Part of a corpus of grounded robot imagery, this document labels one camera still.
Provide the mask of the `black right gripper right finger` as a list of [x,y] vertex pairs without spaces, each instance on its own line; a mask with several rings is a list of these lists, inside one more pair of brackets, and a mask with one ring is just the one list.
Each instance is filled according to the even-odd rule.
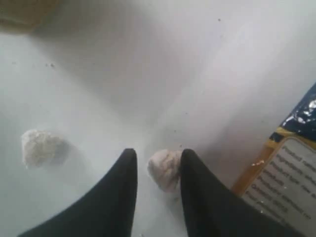
[[180,190],[190,237],[301,236],[232,193],[191,149],[184,149],[181,154]]

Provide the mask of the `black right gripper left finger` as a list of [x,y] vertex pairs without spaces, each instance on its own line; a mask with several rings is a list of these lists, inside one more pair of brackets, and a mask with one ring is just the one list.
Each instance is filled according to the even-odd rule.
[[137,198],[137,154],[125,149],[84,196],[22,237],[129,237]]

